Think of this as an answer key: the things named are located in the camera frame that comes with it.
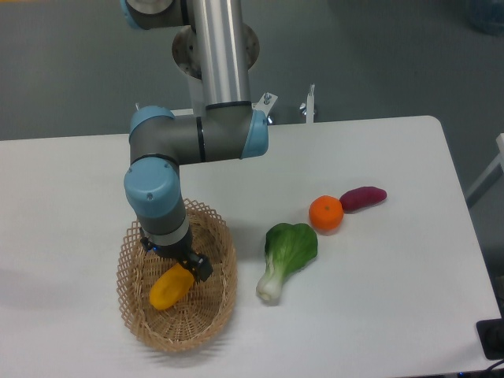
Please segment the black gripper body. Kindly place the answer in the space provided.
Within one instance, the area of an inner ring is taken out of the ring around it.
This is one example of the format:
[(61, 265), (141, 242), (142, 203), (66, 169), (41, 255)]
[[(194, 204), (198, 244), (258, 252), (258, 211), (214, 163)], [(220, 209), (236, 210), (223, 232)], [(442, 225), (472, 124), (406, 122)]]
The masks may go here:
[(193, 253), (192, 239), (191, 230), (188, 230), (184, 237), (174, 244), (161, 245), (160, 243), (156, 243), (152, 237), (148, 240), (150, 250), (152, 250), (158, 257), (185, 260)]

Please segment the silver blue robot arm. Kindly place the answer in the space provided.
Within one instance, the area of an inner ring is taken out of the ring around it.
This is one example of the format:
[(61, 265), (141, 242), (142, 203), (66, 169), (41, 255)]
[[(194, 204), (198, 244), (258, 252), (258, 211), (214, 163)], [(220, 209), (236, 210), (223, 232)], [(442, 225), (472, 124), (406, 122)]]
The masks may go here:
[(250, 100), (250, 54), (257, 47), (246, 36), (238, 1), (123, 1), (121, 9), (133, 28), (183, 26), (195, 34), (185, 50), (202, 82), (203, 113), (177, 117), (160, 106), (138, 109), (130, 123), (124, 189), (145, 250), (177, 260), (204, 281), (213, 267), (192, 249), (180, 166), (253, 158), (267, 151), (267, 116)]

